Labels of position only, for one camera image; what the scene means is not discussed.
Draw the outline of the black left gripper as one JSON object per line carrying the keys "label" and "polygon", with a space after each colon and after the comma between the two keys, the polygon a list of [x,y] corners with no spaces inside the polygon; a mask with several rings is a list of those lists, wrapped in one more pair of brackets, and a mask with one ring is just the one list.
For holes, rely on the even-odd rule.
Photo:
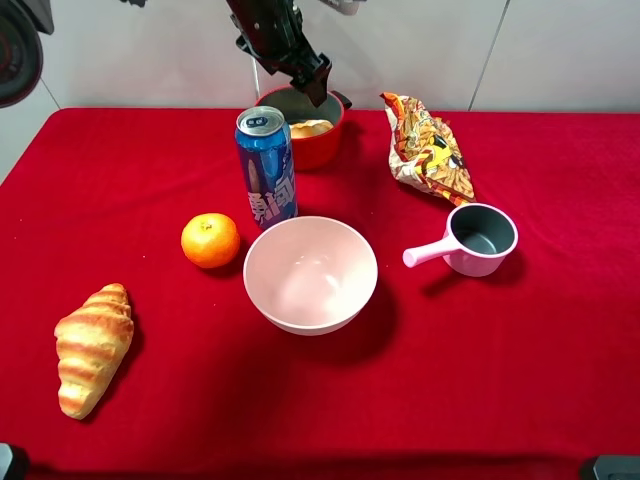
{"label": "black left gripper", "polygon": [[236,46],[270,75],[283,73],[290,85],[318,107],[327,99],[331,60],[316,52],[303,33],[303,18],[292,0],[228,0],[239,30]]}

